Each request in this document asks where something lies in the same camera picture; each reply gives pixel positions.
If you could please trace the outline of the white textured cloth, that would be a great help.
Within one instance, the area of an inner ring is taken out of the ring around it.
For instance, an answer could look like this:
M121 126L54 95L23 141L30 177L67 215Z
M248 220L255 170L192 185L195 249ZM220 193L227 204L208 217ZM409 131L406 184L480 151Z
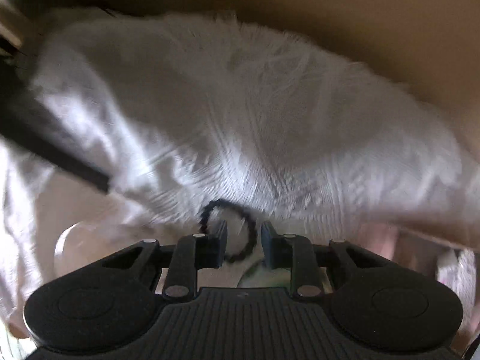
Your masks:
M55 274L71 224L175 236L210 200L318 242L400 224L479 247L479 164L443 117L362 63L233 18L61 11L15 59L60 141L109 176L101 197L1 143L1 321Z

